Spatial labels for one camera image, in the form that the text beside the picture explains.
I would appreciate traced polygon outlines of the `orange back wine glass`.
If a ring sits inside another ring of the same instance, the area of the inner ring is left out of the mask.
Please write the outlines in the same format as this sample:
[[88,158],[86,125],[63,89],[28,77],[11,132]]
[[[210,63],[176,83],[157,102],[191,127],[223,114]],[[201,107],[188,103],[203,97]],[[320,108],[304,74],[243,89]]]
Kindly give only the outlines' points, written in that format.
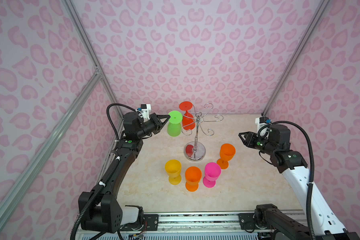
[[202,171],[197,167],[189,167],[185,172],[186,189],[189,192],[195,192],[199,188],[199,182],[202,178]]

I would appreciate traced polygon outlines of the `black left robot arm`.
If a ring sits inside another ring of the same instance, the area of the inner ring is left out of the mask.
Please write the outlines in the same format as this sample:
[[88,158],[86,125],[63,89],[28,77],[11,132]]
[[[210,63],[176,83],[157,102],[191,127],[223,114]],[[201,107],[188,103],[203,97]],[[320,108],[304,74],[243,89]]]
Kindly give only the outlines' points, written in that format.
[[143,139],[158,134],[169,119],[169,115],[155,113],[150,114],[147,121],[144,121],[139,112],[124,115],[123,135],[112,150],[114,159],[92,190],[81,193],[79,197],[80,213],[71,231],[72,240],[76,238],[79,228],[103,235],[116,233],[123,226],[138,228],[144,225],[143,208],[121,207],[117,196],[128,169],[143,147]]

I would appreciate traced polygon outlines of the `green plastic wine glass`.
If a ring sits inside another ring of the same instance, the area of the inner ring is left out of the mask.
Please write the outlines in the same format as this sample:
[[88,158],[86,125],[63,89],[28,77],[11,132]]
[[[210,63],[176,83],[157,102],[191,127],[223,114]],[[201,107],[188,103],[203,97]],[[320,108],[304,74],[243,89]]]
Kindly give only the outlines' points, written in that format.
[[182,132],[183,115],[179,111],[169,112],[170,119],[168,122],[167,133],[171,137],[177,137]]

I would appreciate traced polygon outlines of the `orange wine glass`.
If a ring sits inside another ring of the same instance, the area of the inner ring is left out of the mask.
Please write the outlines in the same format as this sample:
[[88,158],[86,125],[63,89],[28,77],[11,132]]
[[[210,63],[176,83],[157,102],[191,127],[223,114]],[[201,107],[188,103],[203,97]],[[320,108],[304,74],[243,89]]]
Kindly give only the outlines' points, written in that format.
[[236,149],[231,144],[223,144],[220,149],[220,158],[217,160],[217,164],[222,170],[229,167],[229,161],[235,156]]
[[199,188],[199,182],[202,178],[202,171],[197,167],[189,167],[185,172],[186,189],[189,192],[195,192]]

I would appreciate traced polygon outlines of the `pink plastic wine glass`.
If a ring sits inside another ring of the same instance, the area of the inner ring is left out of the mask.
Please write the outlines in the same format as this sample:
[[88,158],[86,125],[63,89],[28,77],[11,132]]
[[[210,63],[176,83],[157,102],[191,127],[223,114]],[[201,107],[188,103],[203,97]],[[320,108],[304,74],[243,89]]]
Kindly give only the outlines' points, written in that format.
[[207,188],[213,188],[221,175],[221,168],[217,163],[208,163],[204,169],[203,184]]

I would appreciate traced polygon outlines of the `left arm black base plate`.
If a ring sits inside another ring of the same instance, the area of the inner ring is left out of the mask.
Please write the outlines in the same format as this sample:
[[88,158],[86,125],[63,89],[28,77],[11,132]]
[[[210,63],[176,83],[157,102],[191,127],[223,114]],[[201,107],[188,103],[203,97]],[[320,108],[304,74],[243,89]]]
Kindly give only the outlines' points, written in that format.
[[121,231],[134,231],[134,232],[146,232],[156,231],[158,229],[159,215],[157,214],[144,214],[137,218],[134,223],[129,223],[121,228]]

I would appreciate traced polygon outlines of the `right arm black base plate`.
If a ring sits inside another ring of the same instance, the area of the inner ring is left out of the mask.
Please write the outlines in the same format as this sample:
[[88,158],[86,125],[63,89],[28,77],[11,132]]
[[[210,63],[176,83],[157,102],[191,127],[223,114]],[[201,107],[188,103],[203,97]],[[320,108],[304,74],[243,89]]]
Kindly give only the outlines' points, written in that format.
[[247,233],[254,232],[274,232],[276,229],[273,226],[261,225],[256,222],[254,213],[239,213],[239,224],[241,226],[241,230],[244,230]]

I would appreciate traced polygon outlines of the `yellow plastic wine glass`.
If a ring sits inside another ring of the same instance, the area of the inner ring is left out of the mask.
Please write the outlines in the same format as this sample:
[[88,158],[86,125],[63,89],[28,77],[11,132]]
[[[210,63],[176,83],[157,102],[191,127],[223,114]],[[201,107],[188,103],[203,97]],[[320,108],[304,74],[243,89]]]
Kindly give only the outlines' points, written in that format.
[[170,184],[178,185],[181,182],[181,170],[182,164],[178,160],[169,160],[166,162],[165,171]]

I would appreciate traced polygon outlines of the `orange front wine glass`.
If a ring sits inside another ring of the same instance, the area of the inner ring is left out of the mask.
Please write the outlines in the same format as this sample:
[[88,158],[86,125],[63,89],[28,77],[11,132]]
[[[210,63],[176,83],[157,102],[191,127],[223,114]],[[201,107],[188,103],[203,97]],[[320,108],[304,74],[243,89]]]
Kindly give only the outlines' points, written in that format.
[[231,144],[223,144],[220,149],[220,158],[217,160],[217,164],[222,170],[229,167],[229,161],[235,156],[236,149]]

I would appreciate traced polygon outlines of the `red plastic wine glass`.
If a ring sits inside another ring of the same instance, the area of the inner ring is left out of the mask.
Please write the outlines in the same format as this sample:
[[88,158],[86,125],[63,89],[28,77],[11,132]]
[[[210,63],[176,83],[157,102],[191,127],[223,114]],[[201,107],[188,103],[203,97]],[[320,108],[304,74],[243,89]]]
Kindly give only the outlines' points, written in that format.
[[196,127],[194,116],[190,113],[193,104],[189,101],[184,101],[179,104],[179,109],[184,111],[182,125],[185,131],[193,130]]

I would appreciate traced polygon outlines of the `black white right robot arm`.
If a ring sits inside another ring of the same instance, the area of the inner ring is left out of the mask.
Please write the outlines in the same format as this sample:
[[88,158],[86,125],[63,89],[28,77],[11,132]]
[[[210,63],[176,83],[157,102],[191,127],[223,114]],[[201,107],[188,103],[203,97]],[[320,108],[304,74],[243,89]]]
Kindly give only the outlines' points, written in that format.
[[[291,131],[294,126],[304,135],[310,161],[291,150]],[[284,214],[273,204],[258,205],[254,211],[254,226],[274,228],[273,239],[286,240],[358,240],[356,232],[350,232],[336,217],[314,182],[315,162],[311,140],[299,125],[289,121],[266,124],[254,132],[239,133],[243,144],[270,156],[276,167],[294,191],[307,219],[303,225]]]

